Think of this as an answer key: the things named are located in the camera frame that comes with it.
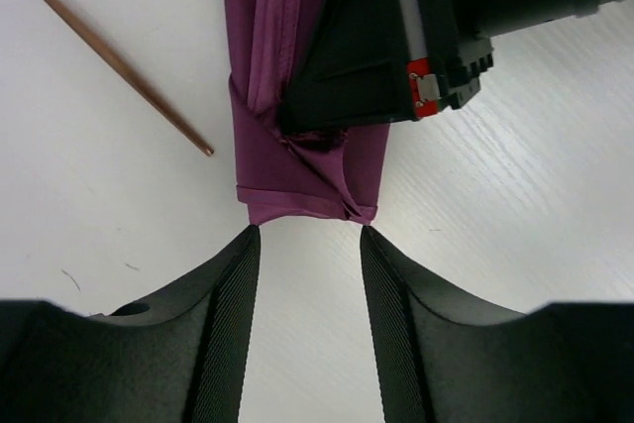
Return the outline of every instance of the purple cloth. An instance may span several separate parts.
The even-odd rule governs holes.
[[[369,223],[388,126],[286,137],[277,107],[322,0],[225,0],[238,199],[260,225],[289,215]]]

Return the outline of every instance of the brown stick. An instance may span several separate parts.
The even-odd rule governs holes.
[[[211,156],[213,149],[206,141],[165,101],[162,96],[138,74],[118,53],[73,14],[60,0],[44,0],[95,52],[106,61],[146,101],[152,104],[178,131],[191,141],[203,154]]]

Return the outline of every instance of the black plastic housing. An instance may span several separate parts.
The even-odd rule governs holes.
[[[403,12],[399,0],[324,0],[311,47],[285,91],[280,127],[295,134],[460,109],[480,91],[480,75],[493,66],[491,37],[589,15],[612,1],[621,0],[415,0]],[[405,20],[411,10],[420,15],[415,34]],[[408,71],[411,61],[420,59],[408,49],[412,35],[424,40],[439,93],[424,114],[417,109]]]
[[[453,0],[417,0],[439,110],[461,108],[492,66],[489,39],[460,25]],[[313,42],[280,107],[286,134],[416,120],[413,59],[399,0],[325,0]]]

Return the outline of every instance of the screw hole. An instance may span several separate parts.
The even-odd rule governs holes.
[[[150,306],[145,302],[131,302],[130,304],[126,304],[125,306],[120,307],[115,312],[112,313],[113,316],[137,316],[139,314],[143,314],[144,312],[148,312],[150,310]]]

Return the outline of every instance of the white tabletop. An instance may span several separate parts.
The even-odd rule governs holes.
[[[65,0],[206,158],[41,0],[0,0],[0,298],[111,312],[214,256],[235,199],[223,0]],[[465,110],[392,128],[375,222],[514,309],[634,300],[634,3],[495,39]],[[380,422],[359,227],[265,225],[241,421]]]

